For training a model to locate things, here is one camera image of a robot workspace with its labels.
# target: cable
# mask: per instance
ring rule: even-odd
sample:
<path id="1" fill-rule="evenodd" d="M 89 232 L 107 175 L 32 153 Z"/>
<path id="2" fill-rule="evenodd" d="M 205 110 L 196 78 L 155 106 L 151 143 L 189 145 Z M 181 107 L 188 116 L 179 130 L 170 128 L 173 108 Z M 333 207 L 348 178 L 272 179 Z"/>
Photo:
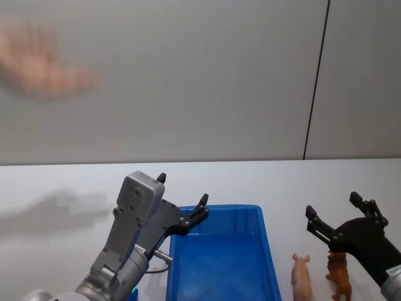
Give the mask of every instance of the cable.
<path id="1" fill-rule="evenodd" d="M 164 268 L 163 270 L 156 270 L 156 271 L 147 271 L 146 274 L 159 274 L 159 273 L 164 273 L 168 271 L 170 266 L 168 265 L 167 268 Z"/>

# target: gray robot arm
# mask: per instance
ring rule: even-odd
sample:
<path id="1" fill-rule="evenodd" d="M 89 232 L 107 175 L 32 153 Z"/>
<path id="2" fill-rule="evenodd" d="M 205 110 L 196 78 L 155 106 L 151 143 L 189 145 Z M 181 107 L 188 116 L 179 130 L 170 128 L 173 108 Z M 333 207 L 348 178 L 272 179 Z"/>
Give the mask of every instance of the gray robot arm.
<path id="1" fill-rule="evenodd" d="M 53 297 L 38 290 L 21 301 L 126 301 L 154 255 L 169 260 L 158 251 L 166 237 L 187 235 L 209 214 L 207 194 L 187 216 L 162 199 L 164 182 L 165 174 L 152 179 L 139 171 L 124 179 L 106 245 L 75 293 Z"/>

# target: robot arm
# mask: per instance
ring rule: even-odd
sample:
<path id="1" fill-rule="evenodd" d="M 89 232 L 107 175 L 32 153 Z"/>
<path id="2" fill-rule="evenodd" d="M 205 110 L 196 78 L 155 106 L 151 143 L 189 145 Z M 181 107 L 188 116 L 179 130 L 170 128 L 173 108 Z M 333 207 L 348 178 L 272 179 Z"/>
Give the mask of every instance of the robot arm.
<path id="1" fill-rule="evenodd" d="M 106 245 L 75 293 L 53 297 L 35 291 L 21 301 L 126 301 L 150 259 L 163 257 L 158 247 L 166 237 L 187 235 L 209 214 L 207 194 L 188 216 L 162 199 L 165 178 L 161 174 L 155 180 L 137 171 L 124 179 Z"/>
<path id="2" fill-rule="evenodd" d="M 326 243 L 333 252 L 353 255 L 382 288 L 387 300 L 401 301 L 401 253 L 385 237 L 384 218 L 374 200 L 363 201 L 356 192 L 350 202 L 365 215 L 333 229 L 324 223 L 312 206 L 306 207 L 307 230 Z"/>

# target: white table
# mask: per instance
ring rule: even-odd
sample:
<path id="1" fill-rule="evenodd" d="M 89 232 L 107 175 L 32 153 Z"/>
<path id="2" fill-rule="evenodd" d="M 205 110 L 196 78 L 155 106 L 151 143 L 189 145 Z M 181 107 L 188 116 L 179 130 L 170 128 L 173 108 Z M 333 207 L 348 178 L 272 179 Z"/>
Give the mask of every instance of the white table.
<path id="1" fill-rule="evenodd" d="M 361 216 L 348 202 L 352 191 L 376 199 L 390 221 L 386 236 L 401 249 L 401 159 L 0 167 L 1 300 L 18 301 L 35 288 L 73 291 L 105 243 L 123 178 L 136 170 L 153 177 L 166 172 L 165 198 L 179 206 L 209 193 L 210 204 L 262 207 L 284 301 L 292 300 L 294 252 L 311 255 L 315 300 L 331 300 L 328 249 L 306 231 L 308 204 L 336 228 Z M 151 268 L 163 265 L 152 261 Z M 348 270 L 353 300 L 384 300 L 351 256 Z M 165 300 L 166 281 L 166 273 L 146 275 L 140 301 Z"/>

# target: toy pig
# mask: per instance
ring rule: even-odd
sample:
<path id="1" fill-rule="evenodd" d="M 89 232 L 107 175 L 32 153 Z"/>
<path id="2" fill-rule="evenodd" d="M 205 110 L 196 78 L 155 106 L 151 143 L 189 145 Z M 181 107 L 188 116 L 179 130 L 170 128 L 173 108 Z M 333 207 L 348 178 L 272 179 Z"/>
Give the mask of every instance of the toy pig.
<path id="1" fill-rule="evenodd" d="M 336 294 L 331 297 L 333 300 L 339 301 L 341 295 L 345 295 L 345 300 L 351 301 L 352 288 L 346 268 L 346 253 L 330 252 L 327 258 L 329 274 L 326 275 L 326 278 L 336 284 Z"/>
<path id="2" fill-rule="evenodd" d="M 291 272 L 291 284 L 293 285 L 294 301 L 310 301 L 312 299 L 311 280 L 306 263 L 310 261 L 310 256 L 305 258 L 293 255 L 294 267 Z"/>

